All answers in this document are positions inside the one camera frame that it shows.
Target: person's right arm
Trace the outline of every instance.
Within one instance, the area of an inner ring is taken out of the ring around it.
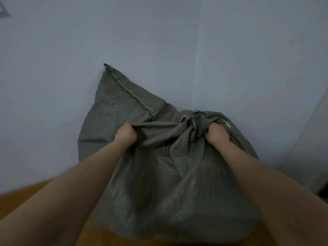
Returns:
[[[229,141],[217,123],[205,135],[259,208],[278,245],[328,245],[328,205],[309,190]]]

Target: person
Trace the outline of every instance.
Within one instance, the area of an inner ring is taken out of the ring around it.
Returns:
[[[327,245],[324,201],[236,147],[223,126],[212,123],[205,137],[259,208],[278,245]],[[53,179],[0,221],[1,245],[75,245],[117,162],[136,139],[127,123],[113,142]]]

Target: person's left arm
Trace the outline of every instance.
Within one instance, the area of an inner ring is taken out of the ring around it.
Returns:
[[[0,221],[2,245],[75,245],[122,154],[137,139],[131,124],[115,140],[52,180]]]

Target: brown floor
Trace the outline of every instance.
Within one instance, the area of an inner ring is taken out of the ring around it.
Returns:
[[[28,186],[7,194],[0,195],[0,220],[3,219],[7,214],[15,210],[19,205],[21,205],[25,200],[35,194],[43,186],[45,186],[49,181],[42,182],[36,185]],[[143,240],[143,241],[131,241],[125,238],[116,236],[115,234],[107,231],[106,229],[96,227],[88,221],[80,238],[77,242],[78,246],[173,246],[175,244],[165,243],[155,239]],[[256,226],[254,231],[249,235],[248,238],[241,240],[234,244],[225,244],[230,246],[277,246],[270,235],[269,231],[263,223]]]

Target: sack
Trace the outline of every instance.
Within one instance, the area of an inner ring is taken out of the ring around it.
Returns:
[[[78,138],[79,159],[113,141],[126,122],[138,139],[120,159],[94,222],[136,240],[227,243],[246,237],[260,215],[204,135],[209,124],[220,123],[235,145],[257,158],[251,144],[223,114],[177,111],[105,66]]]

